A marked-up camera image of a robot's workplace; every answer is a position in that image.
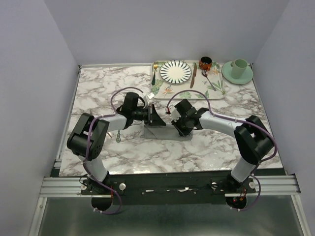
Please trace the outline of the grey cloth napkin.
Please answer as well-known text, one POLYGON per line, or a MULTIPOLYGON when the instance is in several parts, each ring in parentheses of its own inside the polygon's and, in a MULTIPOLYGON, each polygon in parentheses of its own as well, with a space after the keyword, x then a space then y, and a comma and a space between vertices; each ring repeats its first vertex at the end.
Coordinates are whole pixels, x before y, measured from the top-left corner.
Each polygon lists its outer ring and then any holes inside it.
POLYGON ((178 130, 171 124, 166 126, 144 125, 144 138, 169 141, 189 141, 193 137, 192 132, 187 136, 180 136, 178 130))

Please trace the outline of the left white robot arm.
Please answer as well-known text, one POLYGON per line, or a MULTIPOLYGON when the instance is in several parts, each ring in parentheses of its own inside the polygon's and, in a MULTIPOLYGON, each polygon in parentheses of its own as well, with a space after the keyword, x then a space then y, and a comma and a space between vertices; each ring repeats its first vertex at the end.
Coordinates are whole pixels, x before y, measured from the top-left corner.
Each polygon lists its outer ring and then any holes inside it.
POLYGON ((148 104, 137 93, 128 92, 123 104, 113 115, 95 117, 83 113, 73 128, 67 148, 80 156, 88 177, 93 180, 92 188, 98 194, 110 190, 109 172, 99 157, 107 133, 129 128, 134 121, 143 121, 149 126, 166 126, 157 114, 155 106, 148 104))

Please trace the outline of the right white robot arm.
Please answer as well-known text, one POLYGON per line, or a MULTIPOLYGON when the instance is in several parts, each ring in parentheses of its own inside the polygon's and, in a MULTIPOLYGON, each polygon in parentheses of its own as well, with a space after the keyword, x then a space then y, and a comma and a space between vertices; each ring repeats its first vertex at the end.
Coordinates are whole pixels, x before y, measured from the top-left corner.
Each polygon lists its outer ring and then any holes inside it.
POLYGON ((166 111, 182 137, 193 130, 207 129, 235 138, 241 159, 223 181, 233 193, 243 189, 244 182, 260 165, 263 157, 276 147, 273 137, 257 116, 238 119, 215 114, 210 108, 197 110, 186 99, 168 107, 166 111))

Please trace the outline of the iridescent gold spoon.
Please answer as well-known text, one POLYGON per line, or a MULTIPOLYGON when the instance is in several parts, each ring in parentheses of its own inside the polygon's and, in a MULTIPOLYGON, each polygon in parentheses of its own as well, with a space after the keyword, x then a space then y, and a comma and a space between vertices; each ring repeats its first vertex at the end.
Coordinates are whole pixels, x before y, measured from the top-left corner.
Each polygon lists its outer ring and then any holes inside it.
POLYGON ((117 143, 120 143, 120 142, 121 142, 121 131, 120 131, 120 130, 118 130, 118 132, 117 132, 116 142, 117 142, 117 143))

